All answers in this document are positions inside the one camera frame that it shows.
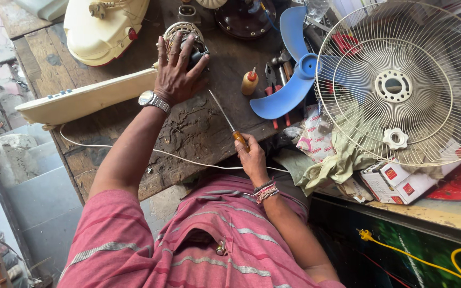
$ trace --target hand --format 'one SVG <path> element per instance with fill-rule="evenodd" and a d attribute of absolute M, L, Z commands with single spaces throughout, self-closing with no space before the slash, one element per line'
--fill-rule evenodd
<path fill-rule="evenodd" d="M 250 147 L 250 152 L 247 153 L 245 145 L 240 141 L 234 141 L 236 147 L 236 152 L 238 152 L 238 157 L 241 160 L 241 165 L 245 173 L 252 180 L 254 187 L 259 187 L 264 183 L 270 181 L 268 177 L 268 172 L 266 172 L 266 156 L 264 155 L 264 150 L 257 140 L 250 134 L 241 134 L 246 141 L 248 141 L 248 146 Z"/>
<path fill-rule="evenodd" d="M 165 40 L 159 36 L 159 74 L 154 84 L 154 93 L 166 101 L 170 107 L 190 99 L 200 90 L 207 81 L 197 81 L 202 70 L 209 62 L 206 54 L 200 59 L 193 69 L 186 71 L 189 56 L 195 42 L 193 35 L 188 37 L 181 51 L 181 32 L 177 32 L 174 43 L 170 49 L 169 61 L 166 61 Z"/>

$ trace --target fan grill center hub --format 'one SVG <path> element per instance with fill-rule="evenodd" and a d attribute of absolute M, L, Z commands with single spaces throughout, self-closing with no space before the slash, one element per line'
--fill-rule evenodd
<path fill-rule="evenodd" d="M 385 70 L 376 77 L 375 89 L 385 101 L 401 103 L 412 96 L 412 82 L 398 70 Z"/>

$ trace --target watch face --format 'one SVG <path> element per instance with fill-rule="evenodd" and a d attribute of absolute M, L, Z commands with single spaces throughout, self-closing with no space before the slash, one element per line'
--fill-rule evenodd
<path fill-rule="evenodd" d="M 152 100 L 152 97 L 154 97 L 154 92 L 152 90 L 147 90 L 138 98 L 138 104 L 145 105 Z"/>

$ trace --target silver watch strap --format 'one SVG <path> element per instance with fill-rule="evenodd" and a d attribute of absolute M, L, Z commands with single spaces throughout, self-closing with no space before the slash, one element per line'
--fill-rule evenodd
<path fill-rule="evenodd" d="M 163 99 L 159 98 L 158 95 L 154 95 L 154 99 L 152 100 L 150 105 L 154 105 L 158 108 L 161 108 L 166 113 L 167 116 L 170 115 L 170 105 L 168 105 L 168 103 L 163 101 Z"/>

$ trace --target pink striped shirt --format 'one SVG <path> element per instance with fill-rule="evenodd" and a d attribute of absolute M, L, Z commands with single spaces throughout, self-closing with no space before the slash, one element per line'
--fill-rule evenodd
<path fill-rule="evenodd" d="M 86 204 L 58 287 L 321 287 L 296 264 L 250 180 L 217 175 L 183 198 L 154 241 L 138 200 L 108 190 Z M 307 221 L 307 207 L 282 193 Z M 223 255 L 216 250 L 223 242 Z"/>

